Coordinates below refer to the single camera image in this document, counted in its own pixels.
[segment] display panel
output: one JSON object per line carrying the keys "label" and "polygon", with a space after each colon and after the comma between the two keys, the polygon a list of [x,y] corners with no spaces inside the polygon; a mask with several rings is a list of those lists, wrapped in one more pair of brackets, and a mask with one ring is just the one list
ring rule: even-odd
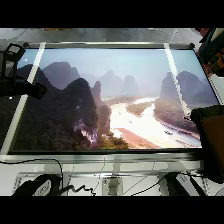
{"label": "display panel", "polygon": [[[10,150],[200,148],[181,100],[190,110],[218,101],[194,51],[171,53],[182,99],[164,49],[45,49],[34,82],[48,91],[28,97]],[[28,77],[36,54],[26,51],[17,75]],[[3,144],[18,101],[0,100]]]}

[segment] black border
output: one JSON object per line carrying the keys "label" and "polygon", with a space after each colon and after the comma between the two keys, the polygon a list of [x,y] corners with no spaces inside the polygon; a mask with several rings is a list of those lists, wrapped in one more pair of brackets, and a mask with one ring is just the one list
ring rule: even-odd
{"label": "black border", "polygon": [[[66,48],[46,48],[46,49],[66,49]],[[106,49],[150,49],[150,48],[106,48]],[[175,50],[193,50],[199,64],[200,60],[198,59],[196,52],[194,51],[194,49],[175,49]],[[201,65],[201,68],[208,80],[209,85],[212,88],[212,85]],[[213,93],[219,103],[219,100],[216,96],[215,91],[213,90]],[[201,153],[202,153],[202,148],[167,148],[167,149],[131,149],[131,150],[113,150],[113,149],[108,149],[108,150],[102,150],[102,149],[98,149],[98,150],[85,150],[85,151],[81,151],[81,150],[10,150],[8,151],[7,155],[26,155],[26,156],[30,156],[30,155],[114,155],[114,154],[155,154],[155,153],[196,153],[197,156],[200,157]]]}

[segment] screen frame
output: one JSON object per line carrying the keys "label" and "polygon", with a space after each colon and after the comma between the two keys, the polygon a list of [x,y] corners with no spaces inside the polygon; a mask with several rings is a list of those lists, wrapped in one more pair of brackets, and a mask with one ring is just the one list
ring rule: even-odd
{"label": "screen frame", "polygon": [[[38,49],[41,43],[26,43],[26,49]],[[177,50],[194,50],[191,44],[170,43],[170,49]],[[164,43],[153,42],[60,42],[46,43],[45,49],[55,48],[113,48],[113,49],[165,49]],[[35,158],[55,158],[63,163],[89,163],[115,161],[117,162],[139,162],[139,161],[195,161],[202,158],[202,150],[200,148],[168,148],[168,149],[150,149],[150,150],[89,150],[89,151],[57,151],[43,150],[41,155],[38,150],[9,150],[7,155],[0,155],[6,161],[20,161]]]}

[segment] white tape strip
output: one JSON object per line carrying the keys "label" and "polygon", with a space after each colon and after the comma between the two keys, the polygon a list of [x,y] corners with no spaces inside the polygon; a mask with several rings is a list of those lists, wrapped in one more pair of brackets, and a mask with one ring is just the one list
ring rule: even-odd
{"label": "white tape strip", "polygon": [[[44,53],[45,44],[46,44],[45,42],[40,43],[39,51],[37,52],[37,55],[36,55],[34,63],[33,63],[33,67],[31,69],[29,77],[27,79],[27,81],[30,82],[30,83],[33,83],[33,80],[35,78],[37,69],[40,65],[41,57]],[[21,118],[23,109],[25,107],[27,98],[28,98],[27,95],[22,95],[21,98],[20,98],[20,101],[19,101],[19,103],[17,105],[17,108],[16,108],[16,111],[14,113],[13,119],[12,119],[11,124],[9,126],[9,130],[8,130],[7,135],[5,137],[5,141],[2,145],[0,155],[7,155],[8,154],[8,151],[10,149],[13,137],[15,135],[19,120]]]}
{"label": "white tape strip", "polygon": [[174,84],[176,86],[177,93],[178,93],[178,96],[179,96],[179,99],[180,99],[180,102],[181,102],[181,106],[182,106],[183,111],[184,111],[184,115],[187,116],[191,113],[191,110],[187,107],[186,102],[183,101],[182,94],[180,92],[180,86],[178,85],[178,81],[177,81],[177,68],[176,68],[174,58],[173,58],[173,55],[171,53],[169,44],[164,43],[164,48],[165,48],[166,56],[167,56],[167,59],[168,59],[169,65],[170,65],[171,73],[173,75]]}

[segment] riverbank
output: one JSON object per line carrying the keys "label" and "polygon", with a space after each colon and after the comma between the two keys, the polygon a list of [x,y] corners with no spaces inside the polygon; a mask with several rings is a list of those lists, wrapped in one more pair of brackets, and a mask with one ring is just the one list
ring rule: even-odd
{"label": "riverbank", "polygon": [[148,140],[128,131],[125,128],[116,128],[122,132],[121,137],[133,148],[133,149],[159,149],[160,147],[149,142]]}
{"label": "riverbank", "polygon": [[182,128],[179,128],[179,127],[175,127],[175,126],[173,126],[172,124],[169,124],[169,123],[165,122],[165,121],[162,120],[161,118],[158,118],[158,116],[156,116],[156,113],[155,113],[155,112],[153,113],[153,117],[154,117],[157,121],[159,121],[159,122],[160,122],[163,126],[165,126],[165,127],[168,127],[168,128],[170,128],[170,129],[176,130],[176,131],[178,131],[179,133],[184,133],[184,134],[187,134],[187,135],[191,135],[191,136],[193,136],[194,138],[197,138],[197,139],[200,140],[200,135],[199,135],[199,134],[194,133],[194,132],[191,132],[191,131],[187,131],[187,130],[182,129]]}

